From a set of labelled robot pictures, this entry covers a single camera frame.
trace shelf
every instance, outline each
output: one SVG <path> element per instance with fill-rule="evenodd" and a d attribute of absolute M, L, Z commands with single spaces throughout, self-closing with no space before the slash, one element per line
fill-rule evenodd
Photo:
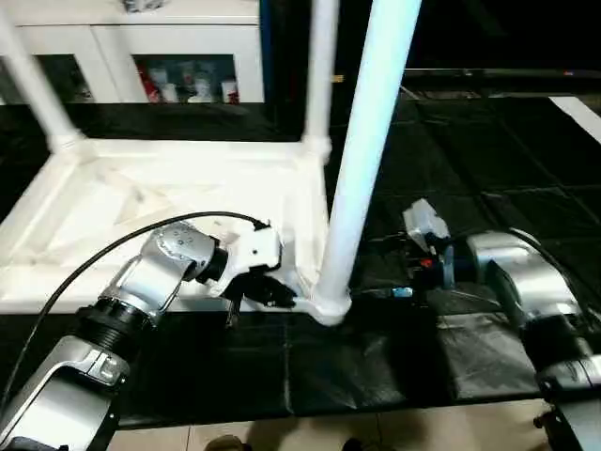
<path fill-rule="evenodd" d="M 258 0 L 167 0 L 158 9 L 128 14 L 120 0 L 4 0 L 19 26 L 75 24 L 259 24 Z"/>

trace shoe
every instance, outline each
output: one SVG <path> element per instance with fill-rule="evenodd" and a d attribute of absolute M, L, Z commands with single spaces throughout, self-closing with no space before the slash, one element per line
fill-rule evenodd
<path fill-rule="evenodd" d="M 234 435 L 223 435 L 211 440 L 205 451 L 252 451 L 252 448 Z"/>
<path fill-rule="evenodd" d="M 363 443 L 358 439 L 348 439 L 343 445 L 342 451 L 363 451 Z"/>

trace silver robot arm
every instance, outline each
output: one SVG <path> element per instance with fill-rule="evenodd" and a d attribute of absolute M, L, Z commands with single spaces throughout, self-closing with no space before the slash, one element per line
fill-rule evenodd
<path fill-rule="evenodd" d="M 435 276 L 423 280 L 443 288 L 477 282 L 495 292 L 551 405 L 534 424 L 545 428 L 553 449 L 601 449 L 601 355 L 586 339 L 588 327 L 568 281 L 541 255 L 538 241 L 514 230 L 452 240 L 423 199 L 404 217 L 409 239 L 437 262 Z"/>
<path fill-rule="evenodd" d="M 182 281 L 195 279 L 209 296 L 220 296 L 241 274 L 279 262 L 279 238 L 270 227 L 226 248 L 187 223 L 155 230 L 98 301 L 80 309 L 76 331 L 56 344 L 8 405 L 0 449 L 84 451 L 102 440 L 100 430 L 110 438 L 118 423 L 112 401 L 143 336 L 159 325 Z"/>

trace white cabinet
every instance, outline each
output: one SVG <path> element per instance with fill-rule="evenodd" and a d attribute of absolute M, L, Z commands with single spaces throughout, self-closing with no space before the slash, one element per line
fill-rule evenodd
<path fill-rule="evenodd" d="M 3 0 L 62 101 L 262 102 L 258 0 Z M 0 101 L 18 93 L 4 74 Z"/>
<path fill-rule="evenodd" d="M 27 49 L 38 56 L 62 101 L 120 101 L 89 26 L 21 26 L 19 31 Z M 20 102 L 21 96 L 4 67 L 0 69 L 0 77 L 0 98 L 6 103 Z"/>

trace tiled floor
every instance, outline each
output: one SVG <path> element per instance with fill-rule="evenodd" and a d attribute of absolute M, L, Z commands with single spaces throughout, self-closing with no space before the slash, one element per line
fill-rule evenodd
<path fill-rule="evenodd" d="M 532 419 L 540 400 L 318 418 L 118 432 L 109 451 L 203 451 L 233 434 L 254 451 L 339 451 L 349 437 L 380 445 L 370 451 L 546 451 Z"/>

